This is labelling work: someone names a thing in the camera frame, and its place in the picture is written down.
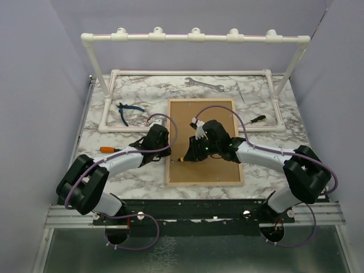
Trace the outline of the white picture frame with photo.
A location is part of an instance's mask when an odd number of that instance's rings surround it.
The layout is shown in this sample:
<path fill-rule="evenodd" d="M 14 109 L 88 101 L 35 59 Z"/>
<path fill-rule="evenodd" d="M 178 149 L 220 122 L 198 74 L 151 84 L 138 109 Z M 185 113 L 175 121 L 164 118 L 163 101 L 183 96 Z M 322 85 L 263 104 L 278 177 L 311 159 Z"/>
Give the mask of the white picture frame with photo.
<path fill-rule="evenodd" d="M 231 137 L 237 137 L 237 119 L 230 112 L 236 110 L 233 99 L 228 98 L 185 98 L 168 100 L 168 116 L 177 129 L 168 121 L 170 140 L 177 138 L 166 160 L 166 184 L 169 186 L 241 186 L 244 185 L 243 166 L 228 162 L 218 156 L 201 162 L 179 162 L 188 150 L 189 137 L 195 134 L 190 122 L 200 110 L 207 106 L 214 108 L 198 115 L 204 122 L 212 119 L 220 122 Z"/>

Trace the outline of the yellow black handled screwdriver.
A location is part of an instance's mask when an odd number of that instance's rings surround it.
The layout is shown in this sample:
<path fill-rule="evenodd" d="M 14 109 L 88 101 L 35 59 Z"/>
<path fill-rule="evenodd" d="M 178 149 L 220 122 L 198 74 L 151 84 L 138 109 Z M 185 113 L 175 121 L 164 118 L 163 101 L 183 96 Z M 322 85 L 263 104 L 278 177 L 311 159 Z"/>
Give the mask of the yellow black handled screwdriver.
<path fill-rule="evenodd" d="M 261 122 L 261 121 L 264 121 L 265 119 L 266 119 L 265 115 L 260 115 L 258 117 L 255 117 L 255 118 L 249 120 L 247 124 L 253 124 L 253 123 Z"/>

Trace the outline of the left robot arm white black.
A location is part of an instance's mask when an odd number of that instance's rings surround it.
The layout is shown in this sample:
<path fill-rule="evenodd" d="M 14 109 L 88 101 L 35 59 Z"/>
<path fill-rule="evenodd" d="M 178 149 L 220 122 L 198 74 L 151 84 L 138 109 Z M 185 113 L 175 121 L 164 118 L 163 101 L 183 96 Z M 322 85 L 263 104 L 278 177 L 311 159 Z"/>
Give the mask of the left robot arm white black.
<path fill-rule="evenodd" d="M 97 159 L 85 154 L 78 156 L 58 184 L 57 195 L 68 209 L 75 209 L 82 215 L 102 213 L 111 223 L 122 223 L 126 211 L 118 197 L 104 192 L 107 180 L 169 156 L 168 135 L 167 128 L 156 124 L 146 136 L 123 150 Z"/>

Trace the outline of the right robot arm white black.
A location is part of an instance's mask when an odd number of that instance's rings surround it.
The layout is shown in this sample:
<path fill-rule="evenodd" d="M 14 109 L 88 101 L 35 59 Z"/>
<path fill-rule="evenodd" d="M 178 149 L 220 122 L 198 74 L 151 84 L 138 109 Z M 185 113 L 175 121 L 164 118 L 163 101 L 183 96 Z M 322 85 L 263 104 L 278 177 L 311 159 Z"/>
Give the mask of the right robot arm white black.
<path fill-rule="evenodd" d="M 193 119 L 191 126 L 196 134 L 189 138 L 187 153 L 180 162 L 201 162 L 217 154 L 225 161 L 255 164 L 285 175 L 288 185 L 270 194 L 261 208 L 267 222 L 275 222 L 286 209 L 297 204 L 315 203 L 332 177 L 308 146 L 277 151 L 249 144 L 245 138 L 231 137 L 216 120 L 204 123 Z"/>

